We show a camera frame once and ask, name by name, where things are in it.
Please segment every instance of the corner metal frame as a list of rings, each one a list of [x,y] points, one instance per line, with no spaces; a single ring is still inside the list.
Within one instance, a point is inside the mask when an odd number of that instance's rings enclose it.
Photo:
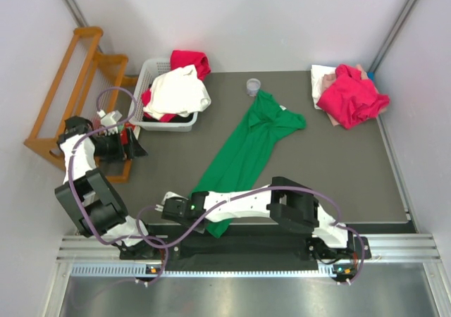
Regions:
[[[426,276],[431,292],[435,300],[440,316],[451,316],[451,298],[450,284],[446,278],[440,255],[435,245],[433,236],[430,234],[374,234],[365,235],[368,238],[373,258],[365,260],[365,264],[377,263],[422,263],[425,268]],[[103,268],[104,277],[105,269],[111,269],[111,276],[117,275],[117,268],[130,266],[139,267],[139,265],[147,264],[149,266],[161,265],[160,261],[123,261],[119,259],[119,250],[112,246],[105,246],[94,238],[85,238],[79,235],[65,236],[61,243],[61,247],[56,259],[56,267],[54,271],[54,281],[47,299],[43,317],[58,317],[61,312],[63,299],[66,294],[68,280],[73,269],[83,268],[83,265],[89,269],[92,267],[99,272],[98,268]],[[246,273],[246,276],[266,276],[265,274]],[[324,277],[324,271],[320,271],[317,277]],[[242,277],[240,273],[215,273],[214,277]],[[272,277],[316,277],[315,273],[287,274],[284,272],[276,272]],[[178,272],[168,277],[211,277],[208,273],[203,272]]]
[[[402,176],[400,165],[396,157],[396,153],[392,148],[393,147],[392,140],[385,126],[383,114],[379,115],[376,118],[376,120],[379,126],[379,130],[381,131],[381,137],[385,146],[385,150],[387,151],[387,157],[392,167],[393,175],[395,176],[395,182],[397,185],[398,192],[400,193],[401,196],[401,201],[402,205],[404,206],[404,212],[406,213],[407,220],[411,220],[413,222],[414,227],[418,232],[423,232],[419,220],[415,214],[414,208],[412,206],[412,200],[410,198],[409,192],[407,191],[404,177]]]
[[[370,72],[376,72],[381,64],[382,60],[386,57],[391,46],[395,42],[397,36],[399,35],[401,29],[404,27],[408,17],[412,13],[414,7],[418,3],[418,0],[406,0],[404,6],[402,7],[400,13],[398,14],[395,23],[390,28],[387,36],[385,37],[380,49],[378,50],[373,63],[369,67]]]
[[[88,23],[76,0],[63,0],[78,27],[88,27]]]

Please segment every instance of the white wall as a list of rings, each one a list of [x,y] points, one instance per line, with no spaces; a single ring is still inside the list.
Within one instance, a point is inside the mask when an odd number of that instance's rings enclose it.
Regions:
[[[383,120],[420,228],[451,278],[450,0],[420,0],[376,73],[392,99]]]
[[[369,66],[405,0],[76,0],[106,51],[139,73],[173,49],[205,51],[215,72]]]
[[[75,27],[61,0],[0,0],[0,316],[38,316],[72,223],[54,188],[63,173],[26,148]]]

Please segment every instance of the wooden rack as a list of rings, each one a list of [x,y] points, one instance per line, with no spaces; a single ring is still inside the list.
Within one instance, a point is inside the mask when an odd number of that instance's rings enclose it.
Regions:
[[[128,57],[103,54],[98,50],[103,31],[99,27],[77,28],[63,57],[50,90],[42,104],[30,136],[24,144],[61,170],[64,155],[56,140],[64,131],[64,120],[71,116],[89,118],[99,123],[95,111],[97,95],[107,87],[132,87],[137,78],[125,76]],[[115,109],[118,90],[105,93],[101,105],[105,112]],[[132,161],[123,163],[122,173],[109,175],[110,182],[127,182]]]

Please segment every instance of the folded white cloth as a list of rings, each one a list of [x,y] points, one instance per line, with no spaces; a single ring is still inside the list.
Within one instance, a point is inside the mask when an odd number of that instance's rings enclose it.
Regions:
[[[152,98],[143,110],[159,120],[164,114],[187,117],[204,111],[210,103],[204,83],[197,78],[196,67],[189,65],[156,77],[152,83]]]
[[[316,109],[321,109],[316,103],[321,98],[323,76],[332,73],[335,73],[335,67],[311,65],[311,97],[313,98],[313,105]]]

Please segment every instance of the red cloth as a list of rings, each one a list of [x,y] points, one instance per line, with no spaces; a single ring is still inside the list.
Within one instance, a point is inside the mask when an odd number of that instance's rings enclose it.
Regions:
[[[204,81],[204,78],[211,72],[209,60],[204,53],[199,51],[173,51],[171,54],[171,70],[194,65],[197,71],[197,78]]]
[[[152,97],[152,91],[150,88],[146,90],[144,93],[141,94],[141,101],[142,105],[145,107],[150,102],[150,99]],[[144,112],[144,116],[146,118],[152,118],[148,113]],[[176,117],[176,114],[164,114],[160,119],[159,122],[169,122],[174,117]]]
[[[376,118],[390,103],[388,95],[379,94],[371,80],[362,80],[357,68],[339,65],[335,74],[337,80],[324,91],[317,105],[346,129]]]

